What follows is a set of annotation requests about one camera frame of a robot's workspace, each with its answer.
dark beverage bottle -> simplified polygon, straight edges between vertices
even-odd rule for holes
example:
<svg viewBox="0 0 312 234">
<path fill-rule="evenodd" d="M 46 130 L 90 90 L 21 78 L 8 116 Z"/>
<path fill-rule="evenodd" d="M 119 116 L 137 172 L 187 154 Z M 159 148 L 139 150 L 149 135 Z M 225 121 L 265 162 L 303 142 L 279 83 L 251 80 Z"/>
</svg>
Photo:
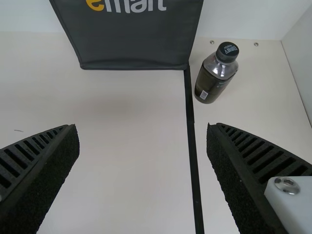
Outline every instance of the dark beverage bottle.
<svg viewBox="0 0 312 234">
<path fill-rule="evenodd" d="M 237 45 L 224 42 L 203 61 L 195 85 L 198 101 L 208 104 L 218 98 L 238 70 L 238 53 Z"/>
</svg>

black strip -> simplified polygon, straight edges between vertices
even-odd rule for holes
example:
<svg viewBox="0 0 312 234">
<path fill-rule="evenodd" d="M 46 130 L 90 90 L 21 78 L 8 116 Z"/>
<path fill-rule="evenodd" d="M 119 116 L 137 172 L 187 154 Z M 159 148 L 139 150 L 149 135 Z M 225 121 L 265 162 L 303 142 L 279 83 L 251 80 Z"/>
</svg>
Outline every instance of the black strip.
<svg viewBox="0 0 312 234">
<path fill-rule="evenodd" d="M 194 128 L 194 108 L 193 108 L 193 96 L 191 84 L 191 70 L 189 65 L 187 69 L 184 70 L 184 88 L 185 88 L 187 136 L 189 142 L 195 230 L 196 234 L 204 234 L 205 232 L 203 222 L 203 211 L 201 207 L 195 128 Z"/>
</svg>

bottle cap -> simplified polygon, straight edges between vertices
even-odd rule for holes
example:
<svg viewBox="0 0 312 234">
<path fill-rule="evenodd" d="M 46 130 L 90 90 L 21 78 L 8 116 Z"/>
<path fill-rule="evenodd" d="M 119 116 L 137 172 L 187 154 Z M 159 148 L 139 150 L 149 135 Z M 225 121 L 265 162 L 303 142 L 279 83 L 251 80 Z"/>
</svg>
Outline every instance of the bottle cap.
<svg viewBox="0 0 312 234">
<path fill-rule="evenodd" d="M 224 63 L 234 62 L 239 53 L 238 46 L 232 42 L 221 43 L 215 53 L 216 57 Z"/>
</svg>

dark gray shopping bag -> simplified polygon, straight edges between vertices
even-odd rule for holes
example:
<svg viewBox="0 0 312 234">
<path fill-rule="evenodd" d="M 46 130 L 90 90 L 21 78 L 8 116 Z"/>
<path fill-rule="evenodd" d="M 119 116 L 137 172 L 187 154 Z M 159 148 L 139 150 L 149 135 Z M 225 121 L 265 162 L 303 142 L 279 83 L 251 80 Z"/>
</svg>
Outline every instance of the dark gray shopping bag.
<svg viewBox="0 0 312 234">
<path fill-rule="evenodd" d="M 187 68 L 203 0 L 50 0 L 83 69 Z"/>
</svg>

screw head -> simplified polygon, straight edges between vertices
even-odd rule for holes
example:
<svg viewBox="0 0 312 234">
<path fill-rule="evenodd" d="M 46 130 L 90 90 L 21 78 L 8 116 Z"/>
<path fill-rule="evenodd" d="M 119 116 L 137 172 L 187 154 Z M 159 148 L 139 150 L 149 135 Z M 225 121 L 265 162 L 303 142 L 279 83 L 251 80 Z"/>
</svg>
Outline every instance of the screw head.
<svg viewBox="0 0 312 234">
<path fill-rule="evenodd" d="M 278 177 L 274 180 L 275 186 L 282 192 L 296 195 L 300 192 L 300 187 L 293 179 L 288 177 Z"/>
</svg>

